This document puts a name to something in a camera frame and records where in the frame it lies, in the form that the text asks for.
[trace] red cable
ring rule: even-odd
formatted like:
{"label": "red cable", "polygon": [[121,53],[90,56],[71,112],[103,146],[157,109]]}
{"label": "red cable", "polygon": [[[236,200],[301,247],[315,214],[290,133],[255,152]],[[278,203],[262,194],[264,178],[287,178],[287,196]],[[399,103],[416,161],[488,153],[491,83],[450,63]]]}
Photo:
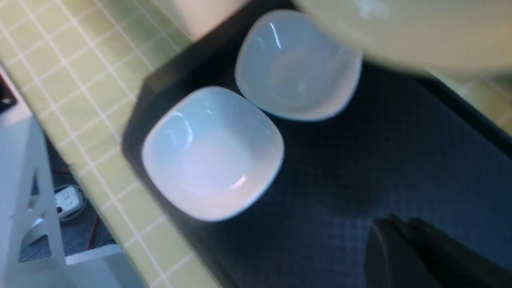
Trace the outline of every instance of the red cable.
{"label": "red cable", "polygon": [[92,248],[93,238],[96,236],[96,228],[98,226],[98,222],[99,222],[99,216],[96,215],[96,218],[94,219],[93,228],[91,231],[91,236],[89,237],[89,244],[87,244],[87,250],[90,250]]}

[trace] square bowl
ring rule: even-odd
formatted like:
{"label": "square bowl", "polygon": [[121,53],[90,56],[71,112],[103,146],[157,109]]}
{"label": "square bowl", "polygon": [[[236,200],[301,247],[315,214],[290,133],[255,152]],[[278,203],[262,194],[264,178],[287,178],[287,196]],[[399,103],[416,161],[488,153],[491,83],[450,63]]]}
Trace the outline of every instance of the square bowl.
{"label": "square bowl", "polygon": [[252,26],[240,49],[235,80],[254,105],[302,121],[332,117],[350,102],[362,52],[335,42],[310,17],[275,10]]}
{"label": "square bowl", "polygon": [[240,95],[206,87],[188,95],[152,128],[142,162],[177,208],[205,221],[249,207],[275,178],[284,157],[274,123]]}

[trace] bowl rim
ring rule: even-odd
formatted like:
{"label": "bowl rim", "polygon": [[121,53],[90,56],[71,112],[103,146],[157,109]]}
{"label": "bowl rim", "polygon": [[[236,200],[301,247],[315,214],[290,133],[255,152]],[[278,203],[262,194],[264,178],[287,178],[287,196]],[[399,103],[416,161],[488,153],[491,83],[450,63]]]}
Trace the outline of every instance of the bowl rim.
{"label": "bowl rim", "polygon": [[[219,91],[224,91],[224,92],[228,91],[229,92],[228,94],[231,94],[232,96],[235,96],[235,97],[239,97],[240,100],[242,100],[242,101],[247,101],[248,104],[250,104],[255,109],[260,111],[263,114],[263,116],[266,117],[267,120],[270,122],[271,126],[275,128],[275,131],[277,131],[277,135],[276,136],[277,136],[278,141],[279,141],[279,148],[281,148],[280,151],[278,151],[280,153],[279,153],[279,158],[277,159],[276,165],[273,166],[272,171],[269,174],[269,177],[268,177],[267,181],[265,182],[265,184],[263,186],[261,186],[259,191],[254,190],[253,193],[251,194],[251,197],[249,197],[246,202],[242,203],[242,205],[240,205],[238,208],[236,208],[236,209],[234,209],[232,211],[225,212],[225,213],[220,213],[219,214],[220,216],[218,216],[218,217],[205,217],[204,215],[200,215],[198,213],[190,211],[189,209],[184,208],[181,204],[177,203],[175,200],[171,200],[167,196],[166,193],[162,192],[162,189],[160,189],[159,185],[152,179],[151,175],[148,172],[147,166],[146,166],[147,161],[145,160],[148,157],[147,156],[148,150],[149,150],[149,144],[148,143],[150,142],[150,139],[154,138],[155,134],[160,130],[162,125],[165,122],[167,122],[167,120],[172,116],[172,114],[174,112],[176,112],[177,110],[179,110],[180,108],[182,108],[195,95],[197,95],[197,94],[199,94],[201,92],[204,92],[204,90],[211,90],[211,89],[215,89],[215,90],[219,90]],[[208,222],[217,222],[217,221],[223,221],[223,220],[235,217],[238,214],[240,214],[241,212],[243,212],[244,210],[246,210],[248,207],[250,207],[252,204],[254,204],[267,191],[267,189],[270,187],[270,185],[275,180],[279,170],[281,169],[281,166],[283,165],[284,155],[285,155],[285,146],[284,146],[283,136],[282,136],[281,132],[279,131],[279,129],[277,128],[277,126],[275,125],[275,123],[267,115],[265,115],[265,113],[263,111],[261,111],[257,106],[255,106],[254,104],[249,102],[247,99],[242,97],[240,94],[238,94],[238,93],[236,93],[236,92],[234,92],[234,91],[232,91],[230,89],[227,89],[227,88],[224,88],[224,87],[220,87],[220,86],[206,86],[206,87],[199,88],[199,89],[193,91],[192,93],[188,94],[186,97],[181,99],[177,104],[175,104],[171,109],[169,109],[169,111],[167,111],[160,118],[160,120],[158,120],[158,122],[153,126],[153,128],[151,128],[151,131],[147,134],[146,138],[144,139],[144,142],[142,144],[141,159],[142,159],[142,165],[143,165],[144,169],[146,170],[146,173],[148,174],[149,179],[153,182],[153,184],[158,189],[158,191],[162,194],[162,196],[164,196],[165,199],[167,199],[167,201],[169,201],[169,203],[171,203],[172,205],[176,206],[183,213],[185,213],[185,214],[187,214],[187,215],[189,215],[189,216],[191,216],[191,217],[193,217],[195,219],[202,220],[202,221],[208,221]]]}
{"label": "bowl rim", "polygon": [[[345,107],[350,103],[350,101],[352,101],[355,91],[357,90],[357,86],[359,83],[359,79],[361,78],[361,71],[362,71],[363,52],[361,49],[354,49],[351,47],[351,49],[354,51],[354,53],[353,53],[354,54],[353,56],[355,58],[354,60],[357,63],[356,63],[355,74],[354,74],[355,80],[351,83],[352,87],[350,89],[349,97],[347,98],[346,101],[342,102],[341,105],[337,106],[335,109],[330,110],[329,113],[327,113],[326,115],[323,115],[323,116],[302,115],[301,116],[301,115],[296,115],[293,113],[290,113],[293,115],[287,115],[286,112],[283,113],[282,111],[279,111],[279,109],[274,109],[273,107],[268,107],[267,105],[261,105],[261,103],[258,103],[257,100],[254,101],[255,97],[248,97],[248,95],[245,95],[243,93],[243,91],[242,91],[243,85],[240,84],[239,75],[240,75],[240,69],[241,69],[240,66],[242,65],[241,59],[244,58],[244,56],[247,52],[247,49],[248,49],[248,45],[249,45],[248,40],[252,38],[253,34],[256,32],[256,30],[258,30],[260,28],[262,23],[268,22],[268,19],[274,17],[276,14],[294,14],[294,15],[302,16],[302,17],[308,19],[312,25],[315,25],[315,22],[309,15],[299,12],[299,11],[290,10],[290,9],[275,9],[275,10],[272,10],[270,12],[263,14],[260,18],[258,18],[258,20],[256,20],[256,22],[254,22],[251,29],[245,36],[242,46],[240,48],[240,51],[238,52],[237,61],[235,63],[235,69],[234,69],[234,81],[235,81],[238,89],[240,90],[240,92],[242,93],[244,98],[246,98],[247,101],[249,101],[251,104],[253,104],[254,106],[258,107],[259,109],[261,109],[265,112],[268,112],[272,115],[275,115],[279,118],[293,120],[293,121],[317,122],[317,121],[326,120],[326,119],[336,116],[337,114],[339,114],[341,111],[343,111],[345,109]],[[335,39],[332,39],[329,34],[327,34],[325,32],[324,32],[324,34],[327,37],[329,37],[333,42],[337,41]]]}

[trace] dark tray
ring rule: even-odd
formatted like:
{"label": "dark tray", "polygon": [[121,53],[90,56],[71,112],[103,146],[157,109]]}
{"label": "dark tray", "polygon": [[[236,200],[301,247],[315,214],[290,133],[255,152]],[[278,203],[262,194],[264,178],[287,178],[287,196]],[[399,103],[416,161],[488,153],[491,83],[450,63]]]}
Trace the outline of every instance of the dark tray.
{"label": "dark tray", "polygon": [[253,1],[149,76],[123,152],[224,287],[364,287],[370,221],[419,217],[512,270],[512,140],[442,83],[364,64],[348,107],[303,123],[269,116],[285,159],[267,192],[217,223],[188,217],[141,159],[153,125],[192,91],[240,93],[233,68],[246,33],[288,1]]}

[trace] tile countertop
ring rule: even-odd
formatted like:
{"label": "tile countertop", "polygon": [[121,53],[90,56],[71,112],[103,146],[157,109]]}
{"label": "tile countertop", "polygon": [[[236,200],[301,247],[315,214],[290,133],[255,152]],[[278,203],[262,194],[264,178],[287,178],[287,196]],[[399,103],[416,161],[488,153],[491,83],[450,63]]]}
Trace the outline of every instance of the tile countertop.
{"label": "tile countertop", "polygon": [[[218,286],[120,151],[143,78],[189,43],[151,0],[0,0],[0,60],[150,287]],[[512,80],[437,76],[512,134]]]}

